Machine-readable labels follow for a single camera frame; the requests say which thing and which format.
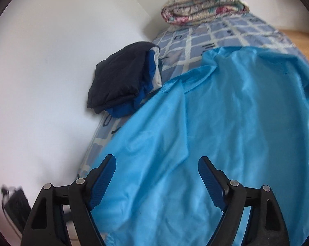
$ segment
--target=silver screw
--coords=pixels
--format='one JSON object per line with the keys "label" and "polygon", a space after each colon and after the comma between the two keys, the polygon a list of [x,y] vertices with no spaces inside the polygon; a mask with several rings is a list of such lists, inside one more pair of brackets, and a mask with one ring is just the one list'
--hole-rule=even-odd
{"label": "silver screw", "polygon": [[271,190],[270,186],[264,185],[263,190],[269,192]]}
{"label": "silver screw", "polygon": [[239,186],[239,182],[238,182],[237,180],[235,180],[235,179],[232,179],[232,180],[230,181],[230,184],[231,184],[232,186],[234,186],[234,187]]}
{"label": "silver screw", "polygon": [[84,182],[85,182],[85,179],[82,178],[82,177],[80,177],[80,178],[78,178],[78,179],[76,180],[76,183],[77,183],[78,185],[81,185],[81,184],[83,184]]}
{"label": "silver screw", "polygon": [[48,190],[48,189],[51,188],[51,186],[52,186],[51,183],[46,183],[46,184],[43,186],[43,188],[44,188],[45,190]]}

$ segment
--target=blue gripper pad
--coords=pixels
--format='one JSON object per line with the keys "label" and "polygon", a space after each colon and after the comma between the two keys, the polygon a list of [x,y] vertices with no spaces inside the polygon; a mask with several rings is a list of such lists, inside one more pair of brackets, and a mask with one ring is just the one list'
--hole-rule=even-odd
{"label": "blue gripper pad", "polygon": [[95,206],[101,203],[101,200],[106,192],[106,189],[111,181],[111,178],[116,170],[116,158],[111,155],[108,163],[102,170],[102,173],[97,178],[91,189],[91,199],[88,203],[90,210],[93,210]]}
{"label": "blue gripper pad", "polygon": [[212,163],[210,163],[212,166],[212,168],[210,169],[209,166],[206,164],[204,158],[207,158],[207,157],[200,158],[198,162],[199,174],[203,180],[203,183],[205,183],[205,186],[209,192],[209,195],[214,205],[216,207],[219,207],[221,211],[224,211],[227,207],[227,204],[224,199],[225,191],[223,187],[220,185],[220,183],[218,182],[218,179],[214,175],[214,173],[216,173],[217,171],[216,168],[213,166]]}

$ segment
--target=folded clothes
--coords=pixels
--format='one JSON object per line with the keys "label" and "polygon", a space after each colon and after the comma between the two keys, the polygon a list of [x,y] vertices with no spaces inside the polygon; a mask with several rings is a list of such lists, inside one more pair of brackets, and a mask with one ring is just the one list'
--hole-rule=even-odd
{"label": "folded clothes", "polygon": [[148,93],[161,88],[161,76],[158,67],[159,53],[160,50],[157,46],[149,50],[147,53],[144,76],[142,77],[139,95],[130,101],[106,109],[112,117],[121,118],[135,113],[141,107],[141,101]]}
{"label": "folded clothes", "polygon": [[87,108],[99,114],[138,97],[142,83],[152,81],[147,55],[155,46],[151,42],[135,42],[98,63],[88,91]]}
{"label": "folded clothes", "polygon": [[198,25],[216,17],[249,12],[241,0],[168,0],[161,15],[173,25]]}

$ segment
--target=black folded garment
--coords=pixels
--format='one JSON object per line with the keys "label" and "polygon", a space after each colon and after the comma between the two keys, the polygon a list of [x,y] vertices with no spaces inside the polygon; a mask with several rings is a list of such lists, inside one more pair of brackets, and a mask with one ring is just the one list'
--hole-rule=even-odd
{"label": "black folded garment", "polygon": [[147,69],[147,52],[155,46],[151,42],[135,42],[98,63],[88,91],[87,108],[99,114],[137,97]]}

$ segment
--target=blue and white patterned sheet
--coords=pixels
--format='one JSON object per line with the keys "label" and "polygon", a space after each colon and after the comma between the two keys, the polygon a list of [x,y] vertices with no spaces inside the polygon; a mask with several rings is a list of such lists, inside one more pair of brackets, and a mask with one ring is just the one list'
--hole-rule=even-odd
{"label": "blue and white patterned sheet", "polygon": [[[255,46],[293,54],[307,59],[290,39],[251,13],[227,16],[198,26],[158,34],[153,43],[161,51],[162,83],[200,66],[203,52],[223,46]],[[86,177],[93,161],[112,136],[130,118],[111,117],[102,113],[93,140],[80,166],[78,177]]]}

